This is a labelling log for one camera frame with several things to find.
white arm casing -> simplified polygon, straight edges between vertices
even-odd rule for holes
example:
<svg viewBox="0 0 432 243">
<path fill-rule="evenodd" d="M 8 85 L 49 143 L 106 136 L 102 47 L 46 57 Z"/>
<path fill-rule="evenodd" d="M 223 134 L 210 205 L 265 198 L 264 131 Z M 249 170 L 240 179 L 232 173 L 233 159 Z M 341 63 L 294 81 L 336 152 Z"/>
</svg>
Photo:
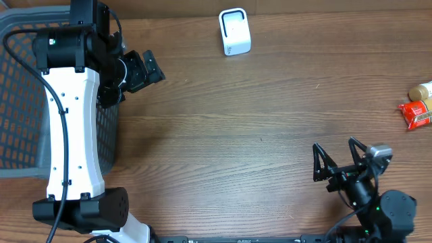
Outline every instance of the white arm casing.
<svg viewBox="0 0 432 243">
<path fill-rule="evenodd" d="M 97 155 L 96 99 L 99 87 L 99 73 L 89 68 L 76 73 L 74 67 L 51 68 L 43 78 L 51 85 L 67 109 L 66 123 L 69 136 L 69 180 L 67 200 L 78 200 L 81 193 L 90 197 L 105 191 Z M 59 110 L 53 97 L 46 90 L 49 106 L 51 133 L 51 172 L 47 197 L 61 200 L 63 191 L 63 132 Z"/>
<path fill-rule="evenodd" d="M 150 227 L 140 223 L 135 217 L 129 213 L 126 224 L 120 228 L 118 232 L 111 230 L 95 230 L 91 233 L 94 236 L 108 235 L 121 243 L 149 243 L 150 242 Z"/>
</svg>

white device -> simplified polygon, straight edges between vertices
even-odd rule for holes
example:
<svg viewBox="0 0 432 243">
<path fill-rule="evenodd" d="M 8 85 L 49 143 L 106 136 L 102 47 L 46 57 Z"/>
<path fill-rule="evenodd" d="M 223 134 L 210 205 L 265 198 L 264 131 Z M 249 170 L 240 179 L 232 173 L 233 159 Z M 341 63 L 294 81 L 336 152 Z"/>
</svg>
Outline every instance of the white device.
<svg viewBox="0 0 432 243">
<path fill-rule="evenodd" d="M 244 9 L 227 9 L 219 14 L 223 50 L 225 55 L 237 55 L 250 51 L 251 41 L 248 16 Z"/>
</svg>

bottle cap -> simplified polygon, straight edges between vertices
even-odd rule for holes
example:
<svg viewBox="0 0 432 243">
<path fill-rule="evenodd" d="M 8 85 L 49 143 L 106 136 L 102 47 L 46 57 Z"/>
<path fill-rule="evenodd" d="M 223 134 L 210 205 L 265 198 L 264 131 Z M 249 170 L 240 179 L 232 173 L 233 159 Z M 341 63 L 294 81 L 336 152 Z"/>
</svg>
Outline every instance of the bottle cap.
<svg viewBox="0 0 432 243">
<path fill-rule="evenodd" d="M 411 88 L 408 95 L 411 101 L 422 101 L 429 97 L 429 91 L 423 85 L 418 85 L 414 88 Z"/>
</svg>

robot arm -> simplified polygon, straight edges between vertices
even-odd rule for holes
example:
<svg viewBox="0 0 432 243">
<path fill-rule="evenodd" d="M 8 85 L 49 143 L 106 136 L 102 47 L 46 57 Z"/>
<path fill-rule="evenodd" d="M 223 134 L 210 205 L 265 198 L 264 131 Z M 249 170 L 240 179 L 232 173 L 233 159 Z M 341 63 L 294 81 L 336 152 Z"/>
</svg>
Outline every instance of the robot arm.
<svg viewBox="0 0 432 243">
<path fill-rule="evenodd" d="M 124 188 L 106 188 L 99 167 L 96 106 L 108 108 L 165 79 L 151 51 L 124 54 L 122 36 L 108 34 L 109 9 L 96 0 L 72 0 L 70 25 L 38 30 L 32 44 L 36 66 L 59 97 L 68 134 L 68 182 L 63 212 L 63 132 L 59 110 L 47 90 L 51 173 L 47 197 L 33 203 L 37 221 L 81 234 L 109 235 L 120 242 L 149 243 L 151 229 L 129 213 Z"/>
<path fill-rule="evenodd" d="M 314 181 L 329 180 L 328 192 L 344 191 L 349 200 L 347 206 L 354 210 L 348 216 L 357 215 L 361 224 L 361 227 L 343 227 L 332 235 L 332 231 L 349 217 L 343 218 L 323 240 L 404 242 L 414 231 L 416 200 L 398 190 L 389 190 L 381 196 L 378 192 L 378 177 L 390 164 L 392 149 L 386 144 L 365 146 L 355 138 L 350 138 L 348 144 L 354 164 L 345 167 L 338 167 L 319 144 L 313 145 Z M 357 153 L 357 148 L 364 152 L 363 156 Z"/>
</svg>

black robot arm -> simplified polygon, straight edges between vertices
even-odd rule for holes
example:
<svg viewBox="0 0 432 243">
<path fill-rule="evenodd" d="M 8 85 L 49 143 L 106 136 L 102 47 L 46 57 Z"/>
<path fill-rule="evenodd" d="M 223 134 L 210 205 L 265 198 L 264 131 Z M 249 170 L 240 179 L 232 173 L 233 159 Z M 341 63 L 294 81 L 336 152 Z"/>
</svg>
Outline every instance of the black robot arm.
<svg viewBox="0 0 432 243">
<path fill-rule="evenodd" d="M 332 228 L 324 240 L 404 242 L 405 237 L 414 231 L 416 200 L 398 190 L 389 190 L 382 195 L 378 193 L 378 177 L 387 169 L 393 156 L 392 149 L 386 144 L 365 146 L 353 137 L 348 144 L 354 164 L 345 167 L 338 167 L 319 144 L 313 145 L 314 181 L 329 180 L 329 192 L 344 191 L 361 224 L 360 227 L 341 227 L 334 232 L 335 228 Z M 357 148 L 364 153 L 363 156 L 358 154 Z"/>
</svg>

